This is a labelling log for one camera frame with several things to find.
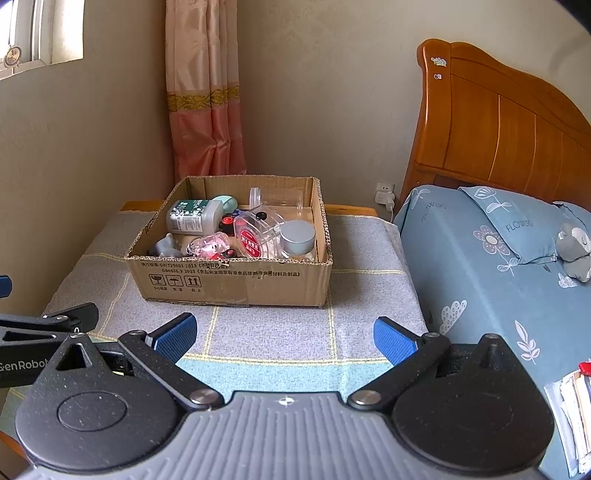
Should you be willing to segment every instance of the power outlet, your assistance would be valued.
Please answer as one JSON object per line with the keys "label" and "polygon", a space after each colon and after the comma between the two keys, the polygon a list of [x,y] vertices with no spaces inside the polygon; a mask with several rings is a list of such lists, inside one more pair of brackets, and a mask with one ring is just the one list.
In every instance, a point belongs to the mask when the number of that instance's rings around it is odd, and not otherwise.
{"label": "power outlet", "polygon": [[394,201],[394,194],[392,192],[377,191],[375,193],[375,203],[379,203],[380,205],[387,205],[389,203],[394,203]]}
{"label": "power outlet", "polygon": [[394,191],[394,183],[388,183],[387,181],[379,181],[378,186],[376,186],[376,188],[375,188],[375,191],[380,192],[380,193],[381,192],[385,192],[385,193],[393,192]]}

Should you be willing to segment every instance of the pillow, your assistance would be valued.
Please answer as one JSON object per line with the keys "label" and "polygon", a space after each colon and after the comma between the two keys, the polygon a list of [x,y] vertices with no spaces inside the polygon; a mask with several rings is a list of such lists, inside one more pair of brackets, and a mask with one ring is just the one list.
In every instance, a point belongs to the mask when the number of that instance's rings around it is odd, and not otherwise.
{"label": "pillow", "polygon": [[558,205],[566,218],[575,220],[575,223],[579,223],[579,227],[587,230],[587,233],[591,232],[591,212],[574,203],[554,202],[554,204]]}
{"label": "pillow", "polygon": [[518,263],[548,263],[558,258],[555,240],[564,215],[549,203],[490,187],[460,187],[486,214]]}

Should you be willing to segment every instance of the flower pattern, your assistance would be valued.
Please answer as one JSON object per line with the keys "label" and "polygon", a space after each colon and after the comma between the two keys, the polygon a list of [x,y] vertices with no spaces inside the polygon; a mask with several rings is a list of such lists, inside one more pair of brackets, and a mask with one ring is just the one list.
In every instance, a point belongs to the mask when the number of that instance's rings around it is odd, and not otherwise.
{"label": "flower pattern", "polygon": [[493,232],[492,229],[486,225],[482,225],[480,230],[474,231],[474,236],[482,242],[482,247],[491,255],[496,254],[499,252],[502,255],[510,255],[511,250],[502,239],[502,237],[497,233]]}

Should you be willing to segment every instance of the blue bedsheet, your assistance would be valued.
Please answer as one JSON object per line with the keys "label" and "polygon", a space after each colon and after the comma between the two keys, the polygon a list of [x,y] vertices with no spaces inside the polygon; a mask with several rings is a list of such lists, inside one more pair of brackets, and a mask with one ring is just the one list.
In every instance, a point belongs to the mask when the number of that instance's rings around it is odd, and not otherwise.
{"label": "blue bedsheet", "polygon": [[[591,282],[568,278],[560,260],[518,265],[465,193],[418,187],[395,223],[430,331],[455,343],[502,335],[544,398],[545,385],[591,356]],[[557,430],[541,470],[569,477]]]}

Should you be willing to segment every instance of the bed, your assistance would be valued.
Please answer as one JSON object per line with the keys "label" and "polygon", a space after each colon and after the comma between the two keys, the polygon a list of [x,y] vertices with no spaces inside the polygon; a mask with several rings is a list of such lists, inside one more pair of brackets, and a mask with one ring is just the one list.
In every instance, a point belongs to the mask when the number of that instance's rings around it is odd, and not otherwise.
{"label": "bed", "polygon": [[[457,188],[590,209],[591,125],[554,86],[473,45],[431,39],[417,58],[423,101],[396,224],[427,327],[459,343],[500,333],[544,392],[591,356],[591,283],[486,245],[495,228]],[[569,477],[557,432],[541,469]]]}

